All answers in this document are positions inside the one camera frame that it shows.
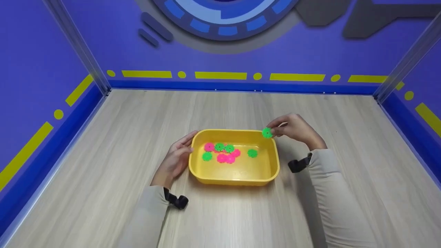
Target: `tray rim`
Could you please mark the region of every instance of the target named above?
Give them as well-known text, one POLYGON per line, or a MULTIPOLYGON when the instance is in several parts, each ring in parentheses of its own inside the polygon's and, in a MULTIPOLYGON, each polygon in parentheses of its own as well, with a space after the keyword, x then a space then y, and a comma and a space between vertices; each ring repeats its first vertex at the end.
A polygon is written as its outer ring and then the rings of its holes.
MULTIPOLYGON (((262 130, 253 130, 253 129, 216 129, 216 128, 209 128, 209 129, 203 129, 200 130, 194 137, 193 140, 197 138, 199 134, 206 131, 229 131, 229 132, 259 132, 262 133, 262 130)), ((279 153, 277 151, 276 141, 274 138, 271 138, 271 141, 274 145, 274 149, 276 152, 276 162, 277 162, 277 170, 274 173, 274 175, 268 179, 256 179, 256 180, 227 180, 227 179, 219 179, 219 178, 206 178, 206 177, 199 177, 196 175, 196 173, 193 171, 191 167, 191 157, 193 156, 193 153, 190 153, 190 156, 188 157, 188 169, 190 170, 191 174, 193 174, 194 177, 196 177, 198 180, 205 180, 205 181, 224 181, 224 182, 260 182, 260 183, 268 183, 274 180, 277 175, 279 175, 280 171, 280 161, 279 161, 279 153)), ((191 148, 194 148, 194 142, 191 142, 191 148)))

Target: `left hand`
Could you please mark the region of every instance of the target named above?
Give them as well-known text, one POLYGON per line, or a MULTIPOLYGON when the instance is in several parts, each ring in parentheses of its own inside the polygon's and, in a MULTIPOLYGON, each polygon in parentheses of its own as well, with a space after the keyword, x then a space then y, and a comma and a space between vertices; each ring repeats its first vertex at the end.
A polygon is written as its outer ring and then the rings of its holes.
POLYGON ((151 186, 160 185, 170 189, 173 182, 188 167, 188 156, 192 153, 190 147, 193 137, 198 131, 193 131, 174 142, 153 177, 151 186))

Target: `plastic gear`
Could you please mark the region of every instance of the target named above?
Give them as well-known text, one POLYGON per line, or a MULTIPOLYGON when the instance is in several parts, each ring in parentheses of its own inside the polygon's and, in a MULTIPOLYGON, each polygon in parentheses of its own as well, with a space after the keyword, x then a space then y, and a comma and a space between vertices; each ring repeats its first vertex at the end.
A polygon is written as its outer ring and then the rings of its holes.
POLYGON ((228 153, 232 153, 234 151, 234 146, 233 145, 225 146, 225 151, 228 153))
POLYGON ((250 158, 255 158, 255 157, 257 157, 257 151, 254 150, 254 149, 249 149, 249 150, 248 150, 248 156, 249 156, 250 158))
POLYGON ((237 158, 238 156, 240 156, 240 151, 239 151, 239 149, 234 149, 234 151, 231 153, 231 155, 233 155, 235 158, 237 158))
POLYGON ((202 154, 202 160, 204 161, 210 161, 213 158, 213 155, 210 152, 204 152, 202 154))
POLYGON ((205 144, 204 146, 205 151, 213 151, 214 150, 214 144, 211 142, 208 142, 207 144, 205 144))
POLYGON ((236 161, 236 158, 233 155, 231 155, 231 154, 228 154, 227 155, 227 159, 225 160, 225 162, 227 162, 227 164, 232 164, 235 161, 236 161))
POLYGON ((222 143, 216 143, 216 145, 214 146, 214 149, 215 149, 216 151, 223 151, 224 148, 225 148, 225 145, 222 144, 222 143))
POLYGON ((227 161, 227 155, 221 153, 217 156, 217 161, 219 163, 225 163, 227 161))
POLYGON ((262 135, 265 139, 270 139, 273 137, 273 134, 271 133, 271 129, 270 128, 264 128, 262 130, 262 135))

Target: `forearm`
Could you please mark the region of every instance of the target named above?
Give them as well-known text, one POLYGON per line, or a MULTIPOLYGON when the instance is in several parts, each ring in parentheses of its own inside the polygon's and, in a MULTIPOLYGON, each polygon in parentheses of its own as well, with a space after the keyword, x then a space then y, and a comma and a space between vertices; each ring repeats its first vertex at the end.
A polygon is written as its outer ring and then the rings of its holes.
POLYGON ((124 227, 118 247, 156 247, 167 207, 168 201, 165 200, 162 186, 146 187, 124 227))
POLYGON ((314 150, 308 166, 329 247, 376 247, 374 234, 332 150, 314 150))

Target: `wood grain surface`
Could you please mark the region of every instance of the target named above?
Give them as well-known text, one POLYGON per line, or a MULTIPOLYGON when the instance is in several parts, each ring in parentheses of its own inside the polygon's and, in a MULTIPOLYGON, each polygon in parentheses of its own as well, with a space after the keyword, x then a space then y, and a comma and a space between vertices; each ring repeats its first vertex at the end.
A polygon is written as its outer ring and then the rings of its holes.
MULTIPOLYGON (((440 247, 441 191, 370 96, 113 90, 9 242, 9 248, 110 248, 170 144, 205 128, 262 129, 299 113, 333 149, 379 247, 440 247)), ((164 248, 323 247, 305 145, 278 138, 266 187, 204 185, 188 170, 172 192, 164 248)), ((155 240, 146 247, 155 247, 155 240)))

